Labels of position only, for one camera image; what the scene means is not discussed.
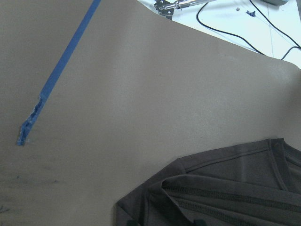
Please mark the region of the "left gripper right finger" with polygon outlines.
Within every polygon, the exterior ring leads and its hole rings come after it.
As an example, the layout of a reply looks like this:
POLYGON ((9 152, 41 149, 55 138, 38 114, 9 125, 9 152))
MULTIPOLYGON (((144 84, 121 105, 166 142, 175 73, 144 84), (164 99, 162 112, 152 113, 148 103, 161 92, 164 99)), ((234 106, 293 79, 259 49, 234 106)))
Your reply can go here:
POLYGON ((193 224, 194 226, 205 226, 205 221, 202 219, 195 219, 193 224))

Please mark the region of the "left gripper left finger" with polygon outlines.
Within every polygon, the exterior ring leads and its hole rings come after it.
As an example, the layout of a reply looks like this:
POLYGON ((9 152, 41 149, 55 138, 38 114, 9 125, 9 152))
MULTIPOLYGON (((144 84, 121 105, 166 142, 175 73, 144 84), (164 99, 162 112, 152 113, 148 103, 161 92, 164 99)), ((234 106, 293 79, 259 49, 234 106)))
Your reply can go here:
POLYGON ((128 220, 126 226, 139 226, 135 220, 128 220))

